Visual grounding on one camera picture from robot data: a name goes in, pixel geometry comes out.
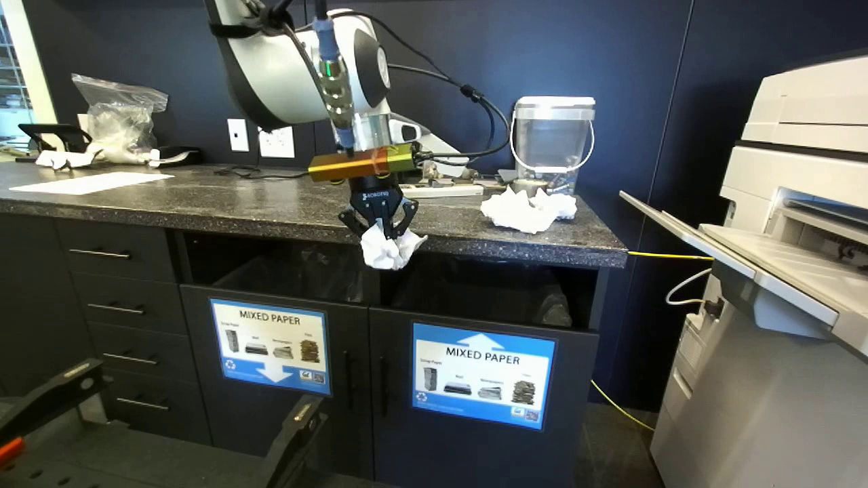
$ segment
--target black countertop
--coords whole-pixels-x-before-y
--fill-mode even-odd
[[[93,196],[15,192],[11,188],[94,177],[97,172],[52,172],[0,163],[0,215],[56,219],[125,222],[174,230],[359,241],[335,215],[346,207],[346,184],[284,178],[288,172],[260,172],[249,178],[220,165],[186,165],[162,172],[170,178]],[[424,249],[451,254],[486,254],[548,264],[563,269],[624,269],[627,249],[612,230],[578,199],[576,222],[555,222],[546,234],[525,235],[494,227],[482,199],[421,200],[409,226],[429,235]]]

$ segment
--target black wall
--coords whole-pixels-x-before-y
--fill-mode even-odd
[[[763,75],[864,52],[864,0],[356,0],[382,17],[456,78],[496,107],[519,94],[595,94],[596,153],[584,199],[627,247],[679,249],[615,200],[630,189],[689,222],[719,219],[715,188]],[[204,0],[29,0],[37,46],[63,119],[85,109],[71,73],[148,85],[170,94],[156,119],[162,144],[231,154],[228,97]],[[390,60],[415,63],[386,37]],[[460,94],[392,73],[390,107],[460,150],[486,139],[486,116]],[[304,154],[326,127],[302,131]],[[615,273],[596,380],[634,406],[657,409],[684,311],[662,295],[689,264],[630,264]]]

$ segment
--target printer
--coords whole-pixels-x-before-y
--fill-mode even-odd
[[[651,459],[669,488],[868,486],[868,58],[768,75],[722,184]]]

